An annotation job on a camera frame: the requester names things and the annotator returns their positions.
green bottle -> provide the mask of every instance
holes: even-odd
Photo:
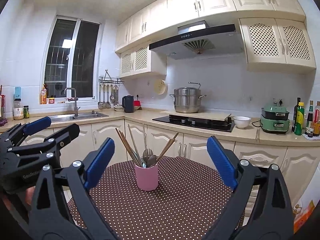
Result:
[[[304,121],[304,103],[300,102],[298,104],[296,125],[294,127],[294,134],[295,135],[301,135],[302,134],[303,121]]]

green lunch box appliance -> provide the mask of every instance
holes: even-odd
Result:
[[[285,134],[290,127],[289,112],[276,102],[267,104],[261,109],[260,125],[264,132]]]

range hood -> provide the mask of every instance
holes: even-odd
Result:
[[[151,43],[149,49],[174,59],[221,55],[243,51],[234,24],[207,27],[205,21],[178,28],[178,35]]]

black kettle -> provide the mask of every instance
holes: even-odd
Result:
[[[122,107],[125,113],[133,113],[133,96],[125,96],[122,98]]]

kitchen sink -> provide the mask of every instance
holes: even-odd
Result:
[[[81,120],[81,119],[107,117],[107,116],[108,115],[106,115],[106,114],[92,111],[89,113],[79,113],[78,116],[75,116],[75,114],[50,115],[49,118],[51,119],[51,122],[62,122],[62,121]]]

